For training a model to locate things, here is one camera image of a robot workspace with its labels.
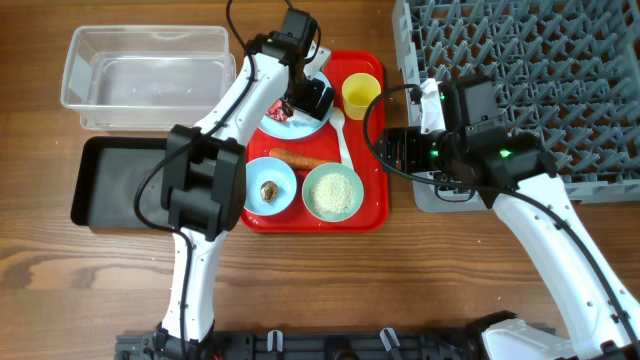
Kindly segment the red snack wrapper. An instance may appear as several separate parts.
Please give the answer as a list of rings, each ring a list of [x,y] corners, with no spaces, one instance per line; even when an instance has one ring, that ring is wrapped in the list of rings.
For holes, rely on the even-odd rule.
[[[285,100],[277,100],[267,111],[266,116],[278,123],[285,124],[294,115],[294,108]]]

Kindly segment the light green bowl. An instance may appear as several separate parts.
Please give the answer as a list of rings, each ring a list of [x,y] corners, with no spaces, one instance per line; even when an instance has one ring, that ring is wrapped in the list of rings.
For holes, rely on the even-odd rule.
[[[317,219],[329,223],[353,217],[364,202],[364,185],[356,172],[340,163],[311,170],[302,185],[302,200]]]

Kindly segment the orange carrot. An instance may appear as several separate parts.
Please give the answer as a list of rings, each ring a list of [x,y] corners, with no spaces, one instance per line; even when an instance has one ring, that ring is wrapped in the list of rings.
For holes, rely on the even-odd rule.
[[[271,149],[269,156],[277,158],[285,162],[292,169],[297,170],[313,170],[316,167],[329,163],[329,160],[303,156],[282,148]]]

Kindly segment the light blue bowl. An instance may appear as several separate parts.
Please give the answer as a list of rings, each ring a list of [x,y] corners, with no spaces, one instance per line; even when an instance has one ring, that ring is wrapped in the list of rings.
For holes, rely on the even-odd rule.
[[[260,196],[261,185],[274,181],[279,186],[278,197],[271,203]],[[244,209],[259,216],[273,216],[289,207],[297,192],[297,179],[285,162],[273,157],[261,157],[246,165],[246,200]]]

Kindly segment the white rice pile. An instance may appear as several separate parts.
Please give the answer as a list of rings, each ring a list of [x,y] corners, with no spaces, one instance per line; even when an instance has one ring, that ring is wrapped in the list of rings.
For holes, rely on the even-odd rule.
[[[315,210],[325,217],[342,216],[353,203],[353,187],[340,173],[321,176],[311,188]]]

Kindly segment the brown food scrap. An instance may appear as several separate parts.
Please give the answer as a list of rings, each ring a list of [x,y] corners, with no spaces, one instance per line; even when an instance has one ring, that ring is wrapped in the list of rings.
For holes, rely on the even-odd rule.
[[[266,181],[261,185],[260,196],[264,202],[273,202],[279,194],[279,186],[274,181]]]

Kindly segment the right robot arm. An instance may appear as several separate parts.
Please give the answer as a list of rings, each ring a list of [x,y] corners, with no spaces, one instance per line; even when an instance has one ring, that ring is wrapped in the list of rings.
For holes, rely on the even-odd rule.
[[[466,353],[475,359],[635,359],[639,304],[582,224],[552,155],[533,134],[512,134],[491,80],[480,74],[403,86],[416,127],[391,128],[368,148],[383,168],[433,187],[478,195],[519,240],[567,329],[559,337],[510,312],[477,319]]]

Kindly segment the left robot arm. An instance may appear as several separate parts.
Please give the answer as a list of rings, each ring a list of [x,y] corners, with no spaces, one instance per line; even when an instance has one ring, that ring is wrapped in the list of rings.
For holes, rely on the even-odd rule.
[[[165,317],[143,354],[152,359],[214,359],[213,288],[226,235],[246,199],[246,147],[275,103],[314,120],[330,112],[335,92],[316,79],[330,52],[307,12],[289,7],[281,27],[241,44],[244,62],[213,109],[192,127],[176,125],[162,176],[165,231],[175,242],[174,288]]]

